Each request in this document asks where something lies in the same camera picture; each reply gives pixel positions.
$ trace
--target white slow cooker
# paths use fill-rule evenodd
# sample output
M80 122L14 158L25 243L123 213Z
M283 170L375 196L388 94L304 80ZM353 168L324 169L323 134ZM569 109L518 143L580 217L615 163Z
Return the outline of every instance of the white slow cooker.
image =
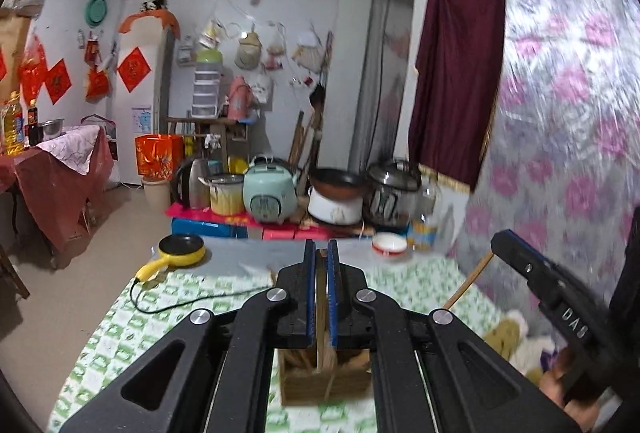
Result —
M311 188L309 214L328 225L354 225L362 220L362 197L350 200L330 200Z

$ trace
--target yellow electric skillet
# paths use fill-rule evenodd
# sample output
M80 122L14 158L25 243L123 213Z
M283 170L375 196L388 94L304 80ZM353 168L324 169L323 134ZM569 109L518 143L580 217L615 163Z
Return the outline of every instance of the yellow electric skillet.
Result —
M206 249L197 235L169 235L158 244L160 257L147 263L136 273L136 279L144 282L164 267L188 267L199 262Z

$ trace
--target trash bin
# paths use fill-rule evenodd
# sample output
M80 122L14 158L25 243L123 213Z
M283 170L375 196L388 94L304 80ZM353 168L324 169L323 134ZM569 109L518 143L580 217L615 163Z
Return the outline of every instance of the trash bin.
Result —
M171 205L171 187L169 180L154 180L142 177L146 203L157 212L165 212Z

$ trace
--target rice cooker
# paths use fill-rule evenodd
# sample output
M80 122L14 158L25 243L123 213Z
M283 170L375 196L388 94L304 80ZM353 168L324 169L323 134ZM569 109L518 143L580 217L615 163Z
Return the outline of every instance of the rice cooker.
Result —
M367 223L404 231L412 219L422 178L418 165L403 159L391 159L370 167L369 191L364 202Z
M348 200L330 200L316 188L309 194L308 213L320 223L328 225L354 225L362 220L362 197Z
M244 208L256 222L282 222L298 208L297 178L278 164L256 164L244 174Z

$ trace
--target green patterned bedsheet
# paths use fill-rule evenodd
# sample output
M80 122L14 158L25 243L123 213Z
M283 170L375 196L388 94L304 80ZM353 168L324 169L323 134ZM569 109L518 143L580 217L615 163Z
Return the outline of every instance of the green patterned bedsheet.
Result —
M442 306L464 280L455 262L443 257L410 265L385 266L366 272L371 288L388 294L407 309L428 313ZM137 312L129 301L130 283L118 296L80 353L49 417L47 433L58 433L62 424L101 389L121 374L191 310L208 308L216 314L242 306L248 296L206 300L156 315ZM205 278L170 272L158 287L146 291L140 306L158 308L208 294L236 292L269 285L269 277ZM452 308L473 331L482 336L502 313L476 286L471 286ZM277 356L271 373L267 431L374 433L373 399L327 406L282 406Z

